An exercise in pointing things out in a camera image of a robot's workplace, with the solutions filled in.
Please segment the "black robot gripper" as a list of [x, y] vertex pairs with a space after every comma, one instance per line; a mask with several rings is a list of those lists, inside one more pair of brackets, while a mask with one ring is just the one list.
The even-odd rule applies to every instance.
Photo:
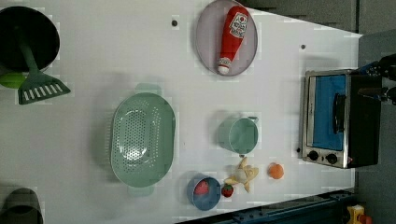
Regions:
[[[396, 54], [391, 54], [381, 58], [379, 61], [368, 63], [359, 68], [358, 71], [360, 75], [387, 78], [395, 81]], [[358, 94], [381, 102], [391, 100], [393, 105], [396, 104], [396, 90], [394, 87], [363, 88], [358, 90]]]

